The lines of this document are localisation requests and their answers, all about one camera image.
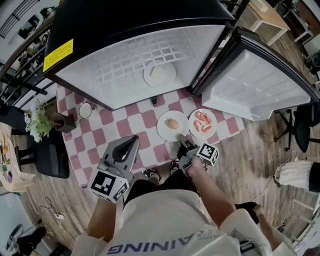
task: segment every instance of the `checkered tablecloth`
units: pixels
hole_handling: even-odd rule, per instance
[[[87,186],[92,169],[97,167],[108,143],[120,137],[131,134],[140,137],[140,150],[133,173],[176,159],[180,143],[165,141],[158,135],[158,118],[169,110],[180,111],[188,117],[194,110],[203,108],[201,99],[191,97],[185,89],[158,96],[156,107],[152,106],[149,99],[112,112],[93,104],[95,110],[88,119],[79,117],[79,107],[84,102],[89,101],[58,86],[58,110],[64,115],[73,115],[76,124],[76,128],[64,133],[63,137],[75,176],[83,188]],[[195,144],[215,144],[245,128],[240,117],[215,109],[211,111],[218,123],[216,133],[208,140],[199,140],[189,135],[189,139]]]

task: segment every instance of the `power outlet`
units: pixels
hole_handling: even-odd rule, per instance
[[[60,219],[60,220],[64,220],[64,219],[65,219],[65,215],[64,215],[63,212],[60,212],[60,213],[55,214],[55,217],[56,217],[57,219]]]

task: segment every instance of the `yellow label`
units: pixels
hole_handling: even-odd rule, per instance
[[[53,52],[51,52],[48,56],[44,58],[43,72],[52,67],[57,62],[61,61],[64,57],[68,56],[69,54],[72,54],[73,50],[73,39],[61,45],[59,48],[55,49]]]

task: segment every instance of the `refrigerator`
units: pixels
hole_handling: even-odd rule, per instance
[[[218,0],[65,0],[54,18],[44,75],[110,110],[186,88],[205,107],[250,120],[318,101],[290,63]],[[232,36],[219,49],[228,34]]]

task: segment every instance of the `white wire rack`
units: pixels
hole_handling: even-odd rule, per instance
[[[181,30],[147,34],[107,47],[90,56],[92,79],[102,85],[143,70],[147,64],[174,62],[195,56]]]

